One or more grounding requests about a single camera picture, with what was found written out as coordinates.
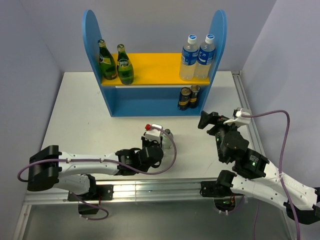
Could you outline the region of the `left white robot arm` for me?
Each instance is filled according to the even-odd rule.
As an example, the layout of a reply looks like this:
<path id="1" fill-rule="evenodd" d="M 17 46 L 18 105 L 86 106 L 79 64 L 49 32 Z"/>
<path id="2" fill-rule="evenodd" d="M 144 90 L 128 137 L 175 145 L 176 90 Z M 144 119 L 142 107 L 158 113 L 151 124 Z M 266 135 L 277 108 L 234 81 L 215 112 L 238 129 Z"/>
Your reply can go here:
<path id="1" fill-rule="evenodd" d="M 27 190 L 41 192 L 58 188 L 91 200 L 98 188 L 94 174 L 133 176 L 158 168 L 162 163 L 162 137 L 142 137 L 141 148 L 121 149 L 105 155 L 76 155 L 50 145 L 32 157 L 28 171 Z"/>

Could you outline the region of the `blue and yellow wooden shelf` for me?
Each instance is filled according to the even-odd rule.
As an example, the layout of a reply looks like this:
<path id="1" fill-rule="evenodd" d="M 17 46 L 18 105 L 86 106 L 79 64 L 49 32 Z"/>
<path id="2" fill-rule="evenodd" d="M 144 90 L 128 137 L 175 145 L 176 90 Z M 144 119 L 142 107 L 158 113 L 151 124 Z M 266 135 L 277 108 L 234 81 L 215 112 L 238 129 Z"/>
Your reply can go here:
<path id="1" fill-rule="evenodd" d="M 84 49 L 111 117 L 199 116 L 208 98 L 222 59 L 227 40 L 227 15 L 217 10 L 209 33 L 214 35 L 215 54 L 204 80 L 184 81 L 179 77 L 180 53 L 130 53 L 134 81 L 124 85 L 119 78 L 107 80 L 99 66 L 98 40 L 102 38 L 94 12 L 87 9 L 82 17 Z M 178 109 L 182 86 L 199 85 L 197 107 Z"/>

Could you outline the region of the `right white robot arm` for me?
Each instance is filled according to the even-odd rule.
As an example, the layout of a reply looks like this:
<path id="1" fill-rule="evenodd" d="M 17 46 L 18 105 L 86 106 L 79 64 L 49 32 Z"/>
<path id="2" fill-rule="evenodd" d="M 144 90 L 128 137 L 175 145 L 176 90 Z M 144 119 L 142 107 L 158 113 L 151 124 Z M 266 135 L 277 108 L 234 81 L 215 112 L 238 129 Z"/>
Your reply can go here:
<path id="1" fill-rule="evenodd" d="M 252 112 L 236 108 L 230 119 L 217 112 L 201 112 L 199 129 L 211 124 L 207 131 L 215 137 L 218 160 L 233 164 L 232 170 L 222 170 L 218 178 L 201 182 L 200 195 L 224 198 L 246 195 L 269 203 L 300 224 L 310 225 L 320 220 L 320 189 L 306 186 L 290 177 L 267 157 L 249 148 L 238 129 L 248 125 Z"/>

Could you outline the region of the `Pocari Sweat bottle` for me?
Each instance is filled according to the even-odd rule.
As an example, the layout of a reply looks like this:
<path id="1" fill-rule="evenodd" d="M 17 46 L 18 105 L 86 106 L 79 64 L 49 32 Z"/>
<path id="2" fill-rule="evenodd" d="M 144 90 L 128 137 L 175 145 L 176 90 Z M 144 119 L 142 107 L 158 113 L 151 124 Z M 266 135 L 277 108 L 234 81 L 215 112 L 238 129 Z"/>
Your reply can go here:
<path id="1" fill-rule="evenodd" d="M 187 42 L 182 47 L 179 77 L 184 81 L 190 81 L 194 77 L 199 46 L 197 36 L 190 34 Z"/>
<path id="2" fill-rule="evenodd" d="M 208 77 L 216 50 L 214 40 L 215 36 L 213 34 L 207 34 L 204 42 L 202 42 L 199 46 L 194 70 L 194 77 L 197 80 L 205 80 Z"/>

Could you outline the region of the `rear black yellow can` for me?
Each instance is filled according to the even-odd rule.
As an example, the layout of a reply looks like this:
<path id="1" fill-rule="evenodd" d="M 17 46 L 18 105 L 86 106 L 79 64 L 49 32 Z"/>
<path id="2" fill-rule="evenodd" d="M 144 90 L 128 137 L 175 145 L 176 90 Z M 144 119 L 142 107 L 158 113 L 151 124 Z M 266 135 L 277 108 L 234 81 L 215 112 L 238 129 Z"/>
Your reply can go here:
<path id="1" fill-rule="evenodd" d="M 200 94 L 201 87 L 199 85 L 192 85 L 190 87 L 190 91 L 191 91 L 191 94 L 189 98 L 189 107 L 194 109 L 198 105 L 198 96 Z"/>

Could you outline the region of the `black yellow can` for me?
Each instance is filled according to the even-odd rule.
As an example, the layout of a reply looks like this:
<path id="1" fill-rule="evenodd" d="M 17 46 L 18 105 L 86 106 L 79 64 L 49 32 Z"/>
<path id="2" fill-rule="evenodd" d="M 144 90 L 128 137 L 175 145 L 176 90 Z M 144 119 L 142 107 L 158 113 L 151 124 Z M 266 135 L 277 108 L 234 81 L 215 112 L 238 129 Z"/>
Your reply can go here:
<path id="1" fill-rule="evenodd" d="M 190 87 L 190 91 L 191 91 L 191 94 L 189 98 L 189 107 L 194 109 L 198 105 L 198 96 L 200 94 L 201 87 L 199 85 L 192 85 Z"/>
<path id="2" fill-rule="evenodd" d="M 183 87 L 181 88 L 179 92 L 179 99 L 177 107 L 181 111 L 185 111 L 189 106 L 191 96 L 191 89 L 189 87 Z"/>

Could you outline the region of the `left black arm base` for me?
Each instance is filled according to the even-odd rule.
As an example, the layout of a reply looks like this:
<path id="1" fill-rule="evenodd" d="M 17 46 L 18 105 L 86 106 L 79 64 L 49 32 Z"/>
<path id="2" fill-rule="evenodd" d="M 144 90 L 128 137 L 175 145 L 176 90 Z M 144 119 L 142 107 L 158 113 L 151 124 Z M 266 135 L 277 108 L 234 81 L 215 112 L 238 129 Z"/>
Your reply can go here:
<path id="1" fill-rule="evenodd" d="M 114 186 L 112 184 L 97 185 L 93 191 L 82 195 L 74 195 L 69 192 L 67 201 L 78 202 L 78 213 L 80 215 L 96 215 L 101 207 L 102 201 L 113 199 Z"/>

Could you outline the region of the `green Perrier bottle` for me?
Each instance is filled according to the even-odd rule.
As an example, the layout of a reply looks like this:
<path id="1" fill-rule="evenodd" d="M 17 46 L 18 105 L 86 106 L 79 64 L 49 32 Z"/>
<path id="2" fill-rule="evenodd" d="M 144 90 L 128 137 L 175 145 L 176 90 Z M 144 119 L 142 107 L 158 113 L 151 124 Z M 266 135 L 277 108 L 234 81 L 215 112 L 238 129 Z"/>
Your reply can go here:
<path id="1" fill-rule="evenodd" d="M 106 47 L 106 42 L 103 39 L 98 40 L 99 46 L 99 67 L 102 76 L 107 80 L 114 80 L 117 77 L 116 63 Z"/>
<path id="2" fill-rule="evenodd" d="M 131 85 L 134 81 L 134 68 L 126 53 L 123 44 L 117 45 L 118 58 L 117 58 L 117 73 L 120 81 L 124 85 Z"/>

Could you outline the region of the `aluminium rail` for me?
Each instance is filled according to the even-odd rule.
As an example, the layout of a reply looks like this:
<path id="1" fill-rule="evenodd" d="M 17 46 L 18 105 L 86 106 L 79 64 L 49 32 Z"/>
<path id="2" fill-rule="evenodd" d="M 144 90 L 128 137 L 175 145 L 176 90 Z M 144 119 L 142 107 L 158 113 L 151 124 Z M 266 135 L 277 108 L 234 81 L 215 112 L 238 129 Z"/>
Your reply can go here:
<path id="1" fill-rule="evenodd" d="M 200 195 L 201 182 L 214 181 L 214 178 L 195 179 L 161 179 L 161 180 L 112 180 L 98 181 L 98 186 L 112 185 L 111 200 L 102 200 L 102 203 L 127 203 L 127 202 L 166 202 L 203 200 Z M 68 200 L 66 190 L 52 188 L 46 191 L 27 191 L 22 202 L 26 205 L 57 205 L 76 204 Z"/>
<path id="2" fill-rule="evenodd" d="M 245 109 L 250 109 L 250 104 L 242 83 L 242 79 L 240 76 L 240 71 L 232 71 L 232 77 L 234 80 L 234 84 L 239 96 L 239 100 L 240 100 L 240 105 L 242 107 L 244 107 Z M 253 149 L 257 152 L 259 152 L 260 154 L 265 155 L 265 151 L 263 148 L 263 144 L 261 142 L 260 136 L 259 136 L 259 132 L 255 123 L 255 120 L 251 120 L 250 124 L 247 126 L 248 132 L 249 132 L 249 136 L 250 136 L 250 143 L 253 147 Z M 294 221 L 292 221 L 290 218 L 287 217 L 287 215 L 284 213 L 283 214 L 284 220 L 285 220 L 285 224 L 288 228 L 289 231 L 289 235 L 290 238 L 292 240 L 296 240 L 297 239 L 297 230 L 296 230 L 296 224 Z"/>

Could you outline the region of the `aluminium right side rail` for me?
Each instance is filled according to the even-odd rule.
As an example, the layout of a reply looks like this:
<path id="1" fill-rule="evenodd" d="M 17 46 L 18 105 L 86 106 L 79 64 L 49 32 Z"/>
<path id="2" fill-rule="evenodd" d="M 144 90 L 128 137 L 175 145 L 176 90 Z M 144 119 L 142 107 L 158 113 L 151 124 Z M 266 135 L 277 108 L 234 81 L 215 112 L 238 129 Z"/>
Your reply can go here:
<path id="1" fill-rule="evenodd" d="M 242 79 L 240 76 L 240 71 L 232 71 L 232 77 L 234 80 L 234 84 L 239 96 L 239 100 L 240 100 L 240 105 L 242 107 L 244 107 L 245 109 L 250 109 L 250 104 L 242 83 Z M 260 154 L 265 155 L 265 151 L 263 148 L 263 144 L 261 142 L 260 136 L 259 136 L 259 132 L 255 123 L 255 120 L 251 120 L 250 124 L 247 126 L 248 132 L 249 132 L 249 136 L 250 136 L 250 143 L 253 147 L 253 149 L 257 152 L 259 152 Z M 289 235 L 290 238 L 292 240 L 296 240 L 297 239 L 297 230 L 296 230 L 296 224 L 294 221 L 292 221 L 290 218 L 287 217 L 287 215 L 284 213 L 283 214 L 284 220 L 285 220 L 285 224 L 288 228 L 289 231 Z"/>

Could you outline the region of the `aluminium front rail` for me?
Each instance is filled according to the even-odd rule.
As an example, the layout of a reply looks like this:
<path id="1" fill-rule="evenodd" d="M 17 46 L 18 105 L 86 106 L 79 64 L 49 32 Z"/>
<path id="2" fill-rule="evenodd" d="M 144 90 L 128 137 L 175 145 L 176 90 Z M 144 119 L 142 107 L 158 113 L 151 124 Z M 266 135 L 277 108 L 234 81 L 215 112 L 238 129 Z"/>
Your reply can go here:
<path id="1" fill-rule="evenodd" d="M 200 195 L 201 182 L 214 181 L 214 178 L 195 179 L 161 179 L 161 180 L 112 180 L 98 181 L 98 186 L 112 185 L 111 200 L 102 200 L 102 203 L 127 203 L 127 202 L 166 202 L 203 200 Z M 46 191 L 27 191 L 22 202 L 26 205 L 57 205 L 76 204 L 68 200 L 66 190 L 52 188 Z"/>

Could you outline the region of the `rear clear glass bottle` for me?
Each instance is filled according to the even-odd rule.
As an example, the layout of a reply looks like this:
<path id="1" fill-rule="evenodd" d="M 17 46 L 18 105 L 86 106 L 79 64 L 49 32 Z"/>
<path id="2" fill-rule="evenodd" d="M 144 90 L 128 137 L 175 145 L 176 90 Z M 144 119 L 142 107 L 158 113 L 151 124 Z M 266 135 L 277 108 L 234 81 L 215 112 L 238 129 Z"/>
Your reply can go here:
<path id="1" fill-rule="evenodd" d="M 171 138 L 173 138 L 174 136 L 173 136 L 170 129 L 166 128 L 164 131 L 166 132 L 166 134 L 165 133 L 162 134 L 162 148 L 163 149 L 170 149 L 173 146 L 173 144 L 172 144 L 172 141 L 170 140 L 170 138 L 168 137 L 168 135 Z"/>

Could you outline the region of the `front black yellow can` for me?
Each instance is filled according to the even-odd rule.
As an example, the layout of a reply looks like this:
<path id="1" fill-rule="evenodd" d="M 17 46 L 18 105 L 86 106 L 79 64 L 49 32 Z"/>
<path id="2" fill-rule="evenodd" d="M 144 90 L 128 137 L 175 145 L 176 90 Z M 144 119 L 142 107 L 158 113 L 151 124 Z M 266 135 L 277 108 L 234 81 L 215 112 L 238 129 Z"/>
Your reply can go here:
<path id="1" fill-rule="evenodd" d="M 191 89 L 189 87 L 183 87 L 181 88 L 179 92 L 179 99 L 177 107 L 181 111 L 185 111 L 189 106 L 191 96 Z"/>

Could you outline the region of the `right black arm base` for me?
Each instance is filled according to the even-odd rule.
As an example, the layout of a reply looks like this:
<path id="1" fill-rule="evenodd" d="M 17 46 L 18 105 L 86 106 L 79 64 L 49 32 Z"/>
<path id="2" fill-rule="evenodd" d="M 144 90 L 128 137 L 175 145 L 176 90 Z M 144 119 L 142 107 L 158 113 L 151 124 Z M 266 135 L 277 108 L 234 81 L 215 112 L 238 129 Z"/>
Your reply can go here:
<path id="1" fill-rule="evenodd" d="M 201 181 L 199 194 L 203 198 L 212 198 L 214 210 L 225 216 L 234 213 L 245 203 L 244 195 L 233 193 L 228 187 L 218 184 L 216 180 Z"/>

